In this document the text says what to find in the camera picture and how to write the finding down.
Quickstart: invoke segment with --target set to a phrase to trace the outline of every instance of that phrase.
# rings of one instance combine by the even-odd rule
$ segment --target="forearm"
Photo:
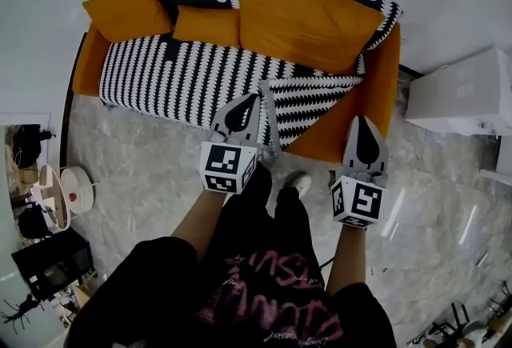
[[[191,244],[199,260],[210,244],[224,200],[226,193],[204,190],[171,235]]]
[[[365,280],[366,232],[344,225],[327,282],[327,293],[335,295],[341,288]]]

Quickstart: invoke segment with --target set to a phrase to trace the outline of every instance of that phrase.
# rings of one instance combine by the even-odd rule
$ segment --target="orange cushion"
[[[99,80],[110,45],[112,43],[104,39],[94,24],[90,24],[74,69],[73,92],[99,96]]]
[[[89,0],[83,7],[111,42],[165,34],[172,29],[159,0]]]
[[[353,0],[239,0],[242,48],[350,74],[384,15]]]
[[[364,114],[387,136],[397,89],[400,25],[374,50],[368,51],[366,74],[340,102],[295,139],[285,152],[305,158],[341,163],[350,123]]]
[[[240,48],[240,13],[221,8],[178,6],[173,38]]]

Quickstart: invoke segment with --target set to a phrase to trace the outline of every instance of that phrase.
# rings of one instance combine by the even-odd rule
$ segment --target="patterned throw blanket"
[[[363,61],[357,72],[364,74]],[[269,80],[279,145],[285,149],[324,115],[362,75],[333,76],[249,50],[180,42],[171,34],[115,42],[100,81],[100,98],[144,114],[209,129],[215,112],[244,94],[262,95]],[[258,142],[272,142],[262,105]]]

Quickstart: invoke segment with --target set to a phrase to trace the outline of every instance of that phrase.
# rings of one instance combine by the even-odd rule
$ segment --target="person's foot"
[[[285,184],[282,187],[283,189],[286,187],[294,187],[297,189],[298,196],[301,198],[311,187],[311,176],[306,172],[293,172],[285,179]]]

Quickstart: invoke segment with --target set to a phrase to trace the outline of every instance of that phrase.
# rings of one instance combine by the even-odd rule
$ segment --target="black pants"
[[[271,174],[259,162],[244,191],[232,196],[222,208],[209,253],[224,256],[233,250],[245,255],[256,250],[299,253],[319,273],[310,220],[297,189],[281,189],[274,218],[266,211],[271,190]]]

